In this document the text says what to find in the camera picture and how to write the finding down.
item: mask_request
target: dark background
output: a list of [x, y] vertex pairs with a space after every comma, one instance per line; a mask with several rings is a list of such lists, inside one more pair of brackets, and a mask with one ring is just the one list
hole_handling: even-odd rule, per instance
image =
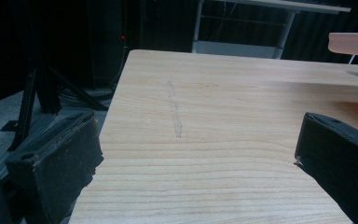
[[[131, 49], [191, 52], [198, 0], [29, 0], [38, 15], [42, 51], [80, 88], [107, 88], [118, 81]], [[316, 1], [351, 7], [337, 15], [296, 15], [282, 58], [347, 63], [350, 55], [327, 48], [331, 32], [358, 32], [358, 1]], [[234, 4], [226, 3], [226, 16]], [[23, 90], [27, 60], [7, 0], [0, 0], [0, 99]], [[205, 1], [202, 14], [222, 17], [223, 2]], [[275, 46], [285, 11], [236, 5], [230, 19], [204, 19], [200, 39]]]

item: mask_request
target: light wood tabletop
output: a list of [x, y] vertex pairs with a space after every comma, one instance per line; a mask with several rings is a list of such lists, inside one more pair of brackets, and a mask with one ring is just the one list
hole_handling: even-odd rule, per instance
[[132, 51], [70, 223], [351, 223], [294, 165], [306, 112], [358, 128], [358, 65]]

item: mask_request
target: gray floor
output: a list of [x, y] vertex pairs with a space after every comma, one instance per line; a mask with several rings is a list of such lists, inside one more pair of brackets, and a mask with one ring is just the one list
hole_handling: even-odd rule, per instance
[[[88, 91], [89, 94], [106, 94], [107, 92], [110, 92], [110, 90], [96, 90], [96, 91]], [[58, 115], [49, 115], [49, 123], [46, 126], [46, 129], [53, 126], [55, 123], [59, 122], [63, 118], [66, 118], [67, 116], [73, 115], [78, 112], [87, 111], [90, 110], [87, 105], [85, 105], [82, 102], [77, 102], [73, 99], [74, 97], [66, 95], [60, 97], [60, 101], [62, 104], [62, 109], [59, 112]], [[0, 101], [0, 130], [2, 127], [7, 124], [10, 120], [17, 120], [19, 118], [20, 114], [20, 108], [21, 108], [21, 99], [22, 99], [22, 92], [18, 92], [16, 94], [13, 94], [6, 99], [3, 99]], [[111, 100], [104, 100], [101, 103], [109, 106]], [[106, 117], [106, 111], [96, 111], [96, 116], [98, 120], [98, 125], [101, 130], [103, 126], [103, 122]], [[40, 104], [37, 99], [35, 99], [34, 103], [34, 112], [33, 112], [33, 119], [31, 122], [31, 130], [30, 135], [32, 134], [33, 130], [40, 129], [40, 122], [42, 117], [46, 116], [41, 112]], [[14, 139], [14, 133], [13, 132], [1, 132], [0, 131], [0, 161], [3, 160], [5, 156], [8, 155], [7, 149], [10, 147], [12, 141]], [[67, 217], [62, 224], [68, 223], [70, 217]]]

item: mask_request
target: wood grain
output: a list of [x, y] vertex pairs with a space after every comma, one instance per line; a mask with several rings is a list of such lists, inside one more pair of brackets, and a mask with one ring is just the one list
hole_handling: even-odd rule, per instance
[[132, 51], [71, 223], [351, 223], [293, 165], [308, 111], [358, 128], [358, 66]]

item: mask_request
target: scratch mark on table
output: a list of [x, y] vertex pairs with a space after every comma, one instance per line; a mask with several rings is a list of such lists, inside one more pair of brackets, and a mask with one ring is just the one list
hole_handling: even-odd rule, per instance
[[179, 104], [173, 100], [175, 90], [171, 81], [167, 82], [168, 97], [170, 100], [173, 127], [175, 128], [176, 137], [182, 137], [182, 121], [179, 119]]

